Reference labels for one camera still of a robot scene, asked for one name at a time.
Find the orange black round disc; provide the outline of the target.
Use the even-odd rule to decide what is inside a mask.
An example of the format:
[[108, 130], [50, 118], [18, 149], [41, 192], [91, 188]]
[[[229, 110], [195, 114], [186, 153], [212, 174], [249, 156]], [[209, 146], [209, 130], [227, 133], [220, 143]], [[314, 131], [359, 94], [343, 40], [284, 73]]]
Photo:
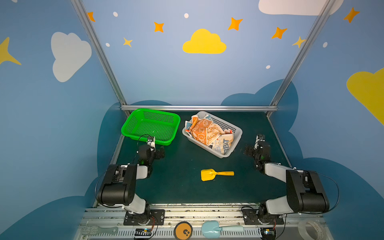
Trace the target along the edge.
[[193, 235], [193, 227], [188, 222], [179, 222], [174, 228], [176, 240], [189, 240]]

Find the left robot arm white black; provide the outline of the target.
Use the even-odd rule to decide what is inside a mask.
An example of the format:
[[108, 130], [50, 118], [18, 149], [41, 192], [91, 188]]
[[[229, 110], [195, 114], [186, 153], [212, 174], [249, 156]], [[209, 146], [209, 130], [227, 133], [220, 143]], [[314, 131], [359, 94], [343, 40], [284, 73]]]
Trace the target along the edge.
[[150, 145], [139, 147], [139, 162], [129, 165], [110, 165], [104, 173], [104, 179], [96, 187], [95, 197], [98, 204], [107, 208], [122, 208], [130, 215], [150, 215], [149, 204], [136, 194], [138, 180], [151, 176], [153, 163], [165, 157], [164, 147], [156, 149]]

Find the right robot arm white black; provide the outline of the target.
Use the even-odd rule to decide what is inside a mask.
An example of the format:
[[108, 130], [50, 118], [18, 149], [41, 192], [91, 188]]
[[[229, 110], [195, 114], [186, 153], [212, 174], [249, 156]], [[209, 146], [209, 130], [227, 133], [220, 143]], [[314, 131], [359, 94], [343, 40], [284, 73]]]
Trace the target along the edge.
[[286, 184], [285, 196], [260, 204], [260, 217], [294, 213], [322, 214], [331, 209], [318, 173], [273, 163], [270, 145], [264, 141], [258, 141], [253, 146], [246, 145], [244, 154], [254, 159], [257, 171]]

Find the yellow toy shovel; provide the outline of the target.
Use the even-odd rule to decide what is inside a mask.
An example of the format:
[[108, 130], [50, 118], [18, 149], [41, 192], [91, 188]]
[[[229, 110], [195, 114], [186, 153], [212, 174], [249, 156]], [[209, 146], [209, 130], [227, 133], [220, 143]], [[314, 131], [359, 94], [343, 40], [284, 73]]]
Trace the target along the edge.
[[235, 173], [233, 171], [228, 172], [216, 172], [213, 169], [201, 170], [201, 180], [203, 182], [212, 181], [216, 176], [234, 176]]

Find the clear tape roll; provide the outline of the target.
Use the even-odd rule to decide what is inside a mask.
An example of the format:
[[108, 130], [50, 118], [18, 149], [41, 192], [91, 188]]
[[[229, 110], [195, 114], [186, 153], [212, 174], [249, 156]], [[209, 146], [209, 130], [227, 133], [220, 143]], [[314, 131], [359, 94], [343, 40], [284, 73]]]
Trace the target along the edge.
[[298, 231], [303, 240], [326, 240], [325, 228], [318, 222], [309, 219], [298, 223]]

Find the right electronics board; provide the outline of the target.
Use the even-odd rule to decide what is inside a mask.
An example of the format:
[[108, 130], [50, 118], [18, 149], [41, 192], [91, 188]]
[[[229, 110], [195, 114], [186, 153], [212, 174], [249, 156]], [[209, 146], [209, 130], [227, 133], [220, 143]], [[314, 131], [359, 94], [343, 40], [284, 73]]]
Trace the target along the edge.
[[276, 231], [274, 229], [261, 228], [261, 240], [275, 240]]

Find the light blue toy shovel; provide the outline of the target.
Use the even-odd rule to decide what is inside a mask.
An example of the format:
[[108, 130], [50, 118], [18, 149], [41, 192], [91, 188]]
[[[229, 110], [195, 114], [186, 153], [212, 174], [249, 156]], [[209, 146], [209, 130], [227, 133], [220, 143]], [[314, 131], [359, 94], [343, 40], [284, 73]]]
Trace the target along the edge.
[[202, 234], [207, 239], [218, 239], [221, 232], [243, 232], [243, 226], [224, 226], [221, 227], [217, 221], [207, 221], [202, 225]]

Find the left electronics board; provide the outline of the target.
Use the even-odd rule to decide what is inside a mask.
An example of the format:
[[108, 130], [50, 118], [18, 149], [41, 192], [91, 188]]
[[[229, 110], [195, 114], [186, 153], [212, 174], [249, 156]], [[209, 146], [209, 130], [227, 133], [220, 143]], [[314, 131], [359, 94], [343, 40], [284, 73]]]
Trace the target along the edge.
[[139, 240], [139, 239], [147, 240], [153, 236], [153, 233], [154, 233], [153, 231], [150, 231], [150, 229], [147, 229], [147, 228], [144, 228], [144, 229], [136, 228], [134, 230], [133, 238], [135, 240]]

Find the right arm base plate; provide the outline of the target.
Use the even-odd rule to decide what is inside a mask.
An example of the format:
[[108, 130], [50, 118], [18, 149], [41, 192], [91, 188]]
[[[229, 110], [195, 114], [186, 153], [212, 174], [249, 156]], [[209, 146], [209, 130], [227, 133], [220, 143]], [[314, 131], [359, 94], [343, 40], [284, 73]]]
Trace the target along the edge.
[[245, 225], [284, 225], [281, 215], [271, 215], [264, 210], [241, 208]]

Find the green plastic basket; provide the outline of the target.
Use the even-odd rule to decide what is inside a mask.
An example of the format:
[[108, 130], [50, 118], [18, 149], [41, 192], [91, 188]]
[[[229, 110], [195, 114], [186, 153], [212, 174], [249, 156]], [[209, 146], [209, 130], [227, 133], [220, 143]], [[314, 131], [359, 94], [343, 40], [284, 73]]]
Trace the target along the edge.
[[138, 109], [133, 111], [121, 128], [123, 136], [145, 142], [154, 137], [155, 143], [169, 146], [176, 137], [181, 118], [174, 113]]

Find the beige lettered towel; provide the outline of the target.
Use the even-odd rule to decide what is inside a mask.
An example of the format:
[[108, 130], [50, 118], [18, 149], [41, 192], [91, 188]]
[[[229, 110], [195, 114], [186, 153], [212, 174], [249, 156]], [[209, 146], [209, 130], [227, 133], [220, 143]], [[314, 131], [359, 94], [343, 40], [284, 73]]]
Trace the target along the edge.
[[222, 155], [225, 155], [234, 140], [234, 134], [224, 134], [224, 135], [219, 135], [210, 145], [209, 147]]

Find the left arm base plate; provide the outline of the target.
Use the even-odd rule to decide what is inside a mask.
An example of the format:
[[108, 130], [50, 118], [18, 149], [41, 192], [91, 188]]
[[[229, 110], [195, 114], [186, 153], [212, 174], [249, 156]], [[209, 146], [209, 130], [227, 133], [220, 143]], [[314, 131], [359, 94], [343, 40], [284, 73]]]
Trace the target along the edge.
[[165, 210], [152, 210], [143, 214], [130, 214], [126, 212], [124, 226], [163, 226], [165, 220]]

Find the orange jellyfish pattern towel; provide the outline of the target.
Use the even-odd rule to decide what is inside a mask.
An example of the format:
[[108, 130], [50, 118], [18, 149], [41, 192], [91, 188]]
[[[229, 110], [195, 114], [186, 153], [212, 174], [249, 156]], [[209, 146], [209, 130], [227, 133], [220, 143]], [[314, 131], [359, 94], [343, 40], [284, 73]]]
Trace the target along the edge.
[[208, 118], [200, 119], [197, 115], [192, 116], [192, 125], [186, 131], [200, 143], [209, 146], [219, 136], [226, 134], [226, 132], [212, 120]]

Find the electronics board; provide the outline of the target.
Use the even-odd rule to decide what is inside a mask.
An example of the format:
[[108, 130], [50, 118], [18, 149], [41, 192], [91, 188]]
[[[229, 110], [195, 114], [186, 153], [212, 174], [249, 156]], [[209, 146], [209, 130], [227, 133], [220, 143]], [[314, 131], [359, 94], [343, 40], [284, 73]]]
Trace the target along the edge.
[[150, 231], [150, 229], [147, 229], [147, 228], [144, 228], [144, 229], [136, 228], [134, 230], [133, 238], [135, 240], [139, 240], [139, 239], [147, 240], [153, 236], [153, 233], [154, 233], [153, 231]]
[[261, 228], [261, 240], [275, 240], [276, 231], [274, 229]]

